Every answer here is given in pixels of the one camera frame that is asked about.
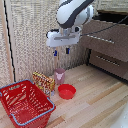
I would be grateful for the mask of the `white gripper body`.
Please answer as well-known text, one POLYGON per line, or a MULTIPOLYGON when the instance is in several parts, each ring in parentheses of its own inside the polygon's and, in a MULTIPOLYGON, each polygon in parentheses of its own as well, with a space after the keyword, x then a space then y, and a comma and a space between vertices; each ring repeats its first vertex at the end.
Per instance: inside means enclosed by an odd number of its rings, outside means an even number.
POLYGON ((58 47, 77 44, 80 39, 80 31, 81 28, 79 26, 75 26, 71 29, 64 29, 63 31, 52 29, 46 34, 46 45, 49 47, 58 47))

